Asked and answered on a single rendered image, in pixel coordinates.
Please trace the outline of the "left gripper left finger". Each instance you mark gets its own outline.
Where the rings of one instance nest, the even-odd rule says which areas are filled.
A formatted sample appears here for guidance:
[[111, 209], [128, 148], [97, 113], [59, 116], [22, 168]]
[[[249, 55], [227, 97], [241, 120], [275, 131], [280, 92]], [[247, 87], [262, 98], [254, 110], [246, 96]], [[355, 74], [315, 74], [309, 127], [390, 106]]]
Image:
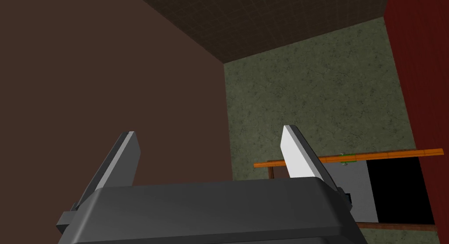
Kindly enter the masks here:
[[83, 192], [76, 207], [97, 189], [126, 187], [133, 184], [141, 149], [134, 131], [122, 133]]

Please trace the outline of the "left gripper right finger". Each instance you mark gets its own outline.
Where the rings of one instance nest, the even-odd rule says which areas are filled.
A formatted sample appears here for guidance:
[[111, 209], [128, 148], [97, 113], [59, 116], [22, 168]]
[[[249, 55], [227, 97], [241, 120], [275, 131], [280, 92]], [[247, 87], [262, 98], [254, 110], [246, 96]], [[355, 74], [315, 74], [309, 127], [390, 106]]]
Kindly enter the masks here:
[[283, 126], [280, 148], [291, 178], [317, 177], [333, 190], [338, 191], [333, 178], [297, 126]]

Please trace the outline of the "orange topped table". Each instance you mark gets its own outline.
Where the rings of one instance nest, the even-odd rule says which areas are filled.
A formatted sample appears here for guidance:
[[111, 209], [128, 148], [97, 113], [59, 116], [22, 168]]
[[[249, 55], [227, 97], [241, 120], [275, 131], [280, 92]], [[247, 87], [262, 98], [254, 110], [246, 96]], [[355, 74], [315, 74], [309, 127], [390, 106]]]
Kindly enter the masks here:
[[[406, 151], [385, 151], [377, 153], [365, 154], [343, 154], [334, 156], [320, 157], [321, 162], [355, 162], [367, 161], [375, 159], [395, 159], [395, 158], [411, 158], [411, 157], [428, 157], [444, 155], [442, 148], [426, 149], [426, 150], [406, 150]], [[254, 168], [268, 168], [269, 178], [274, 177], [274, 167], [286, 166], [284, 160], [255, 162]], [[361, 229], [385, 229], [385, 230], [410, 230], [410, 231], [437, 231], [435, 225], [429, 224], [387, 224], [374, 222], [359, 222], [358, 226]]]

